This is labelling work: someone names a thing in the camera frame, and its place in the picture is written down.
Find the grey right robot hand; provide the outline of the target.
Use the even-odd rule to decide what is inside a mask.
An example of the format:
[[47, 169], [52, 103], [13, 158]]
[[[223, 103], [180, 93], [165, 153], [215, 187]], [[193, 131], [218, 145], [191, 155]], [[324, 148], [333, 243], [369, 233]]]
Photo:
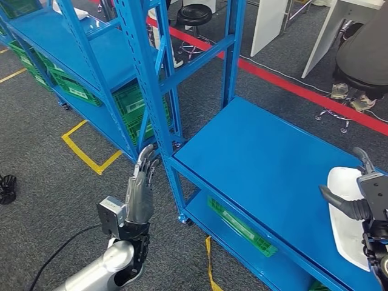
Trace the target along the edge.
[[346, 201], [332, 193], [327, 186], [319, 185], [322, 195], [329, 204], [353, 220], [387, 221], [387, 175], [377, 171], [365, 150], [354, 147], [353, 152], [363, 165], [362, 175], [356, 179], [362, 198]]

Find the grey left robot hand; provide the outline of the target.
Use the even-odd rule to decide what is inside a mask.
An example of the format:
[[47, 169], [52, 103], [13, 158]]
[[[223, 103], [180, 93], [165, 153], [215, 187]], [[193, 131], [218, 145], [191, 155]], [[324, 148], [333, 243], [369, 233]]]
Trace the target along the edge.
[[126, 222], [146, 224], [152, 216], [152, 179], [159, 163], [153, 144], [149, 144], [140, 151], [133, 175], [128, 180], [125, 199]]

